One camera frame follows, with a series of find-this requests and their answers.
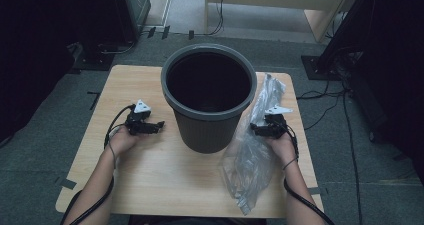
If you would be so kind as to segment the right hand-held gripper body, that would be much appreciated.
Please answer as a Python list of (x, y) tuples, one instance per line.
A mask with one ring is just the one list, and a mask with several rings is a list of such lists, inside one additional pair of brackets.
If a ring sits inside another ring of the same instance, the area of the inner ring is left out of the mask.
[(265, 111), (265, 121), (271, 129), (271, 136), (278, 139), (288, 132), (288, 125), (284, 118), (285, 113), (291, 113), (292, 109), (281, 106), (273, 106)]

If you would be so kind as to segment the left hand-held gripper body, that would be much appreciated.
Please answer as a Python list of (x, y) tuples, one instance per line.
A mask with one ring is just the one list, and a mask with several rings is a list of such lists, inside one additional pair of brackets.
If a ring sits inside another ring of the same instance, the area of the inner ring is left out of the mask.
[(141, 130), (141, 125), (150, 116), (151, 108), (141, 99), (130, 108), (130, 113), (127, 115), (125, 126), (128, 128), (131, 135), (136, 135)]

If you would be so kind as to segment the clear plastic bag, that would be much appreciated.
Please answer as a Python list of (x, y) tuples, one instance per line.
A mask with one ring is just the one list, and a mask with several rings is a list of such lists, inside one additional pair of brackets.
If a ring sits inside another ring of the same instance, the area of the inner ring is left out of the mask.
[(276, 160), (270, 146), (254, 133), (251, 124), (266, 124), (265, 112), (280, 105), (286, 88), (268, 73), (259, 81), (262, 85), (258, 94), (241, 117), (233, 141), (222, 157), (223, 179), (243, 215), (254, 209), (258, 196), (268, 187)]

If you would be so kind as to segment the dark grey trash bin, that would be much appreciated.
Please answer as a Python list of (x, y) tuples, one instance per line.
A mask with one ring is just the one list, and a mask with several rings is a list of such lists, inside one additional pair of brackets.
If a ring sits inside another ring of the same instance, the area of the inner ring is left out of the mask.
[(172, 54), (162, 67), (161, 85), (183, 142), (196, 152), (212, 154), (233, 139), (255, 97), (257, 76), (236, 50), (203, 43)]

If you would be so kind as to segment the person's right hand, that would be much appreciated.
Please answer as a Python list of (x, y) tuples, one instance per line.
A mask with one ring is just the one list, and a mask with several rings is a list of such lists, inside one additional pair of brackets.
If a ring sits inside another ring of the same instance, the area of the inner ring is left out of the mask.
[(294, 145), (288, 134), (282, 135), (278, 139), (267, 138), (266, 142), (271, 146), (274, 153), (280, 158), (283, 167), (297, 159)]

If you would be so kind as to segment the person's left hand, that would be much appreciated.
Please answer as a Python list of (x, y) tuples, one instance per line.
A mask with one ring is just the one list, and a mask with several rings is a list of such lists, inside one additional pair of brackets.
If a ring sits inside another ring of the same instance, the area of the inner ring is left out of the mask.
[(131, 135), (126, 126), (115, 128), (109, 135), (107, 146), (115, 156), (120, 156), (140, 141), (140, 138)]

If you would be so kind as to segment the thin grey wrist band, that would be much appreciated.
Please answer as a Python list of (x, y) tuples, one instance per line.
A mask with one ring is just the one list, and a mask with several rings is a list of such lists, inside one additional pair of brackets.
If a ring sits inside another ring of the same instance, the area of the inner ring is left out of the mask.
[(286, 170), (286, 168), (287, 168), (290, 164), (292, 164), (293, 162), (297, 162), (297, 161), (298, 161), (298, 159), (297, 159), (297, 158), (295, 158), (295, 159), (291, 160), (290, 162), (288, 162), (286, 165), (284, 165), (284, 166), (282, 167), (282, 170), (283, 170), (283, 171), (285, 171), (285, 170)]
[(114, 167), (114, 169), (116, 169), (116, 155), (115, 155), (115, 152), (114, 152), (113, 147), (112, 147), (112, 145), (111, 145), (111, 143), (110, 143), (110, 142), (108, 142), (108, 147), (109, 147), (109, 149), (110, 149), (110, 151), (111, 151), (111, 153), (112, 153), (112, 157), (113, 157), (113, 167)]

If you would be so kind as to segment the black metal stand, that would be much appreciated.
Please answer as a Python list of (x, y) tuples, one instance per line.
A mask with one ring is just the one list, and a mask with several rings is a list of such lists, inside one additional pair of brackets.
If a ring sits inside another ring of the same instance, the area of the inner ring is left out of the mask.
[(361, 50), (372, 27), (374, 4), (375, 0), (354, 0), (324, 52), (301, 56), (310, 80), (337, 80), (336, 59)]

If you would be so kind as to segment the black stand base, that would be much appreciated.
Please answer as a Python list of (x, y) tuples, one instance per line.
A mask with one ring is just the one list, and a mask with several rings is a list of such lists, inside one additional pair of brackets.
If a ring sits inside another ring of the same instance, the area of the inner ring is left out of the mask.
[(79, 43), (73, 69), (109, 71), (113, 59), (113, 54), (101, 51), (97, 44)]

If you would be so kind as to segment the dark curtain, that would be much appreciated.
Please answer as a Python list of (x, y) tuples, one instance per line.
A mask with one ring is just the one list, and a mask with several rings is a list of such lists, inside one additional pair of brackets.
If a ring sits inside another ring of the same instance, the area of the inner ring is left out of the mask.
[(25, 127), (74, 63), (57, 0), (0, 0), (0, 143)]
[(380, 108), (377, 129), (424, 185), (424, 0), (357, 0), (351, 14), (356, 73)]

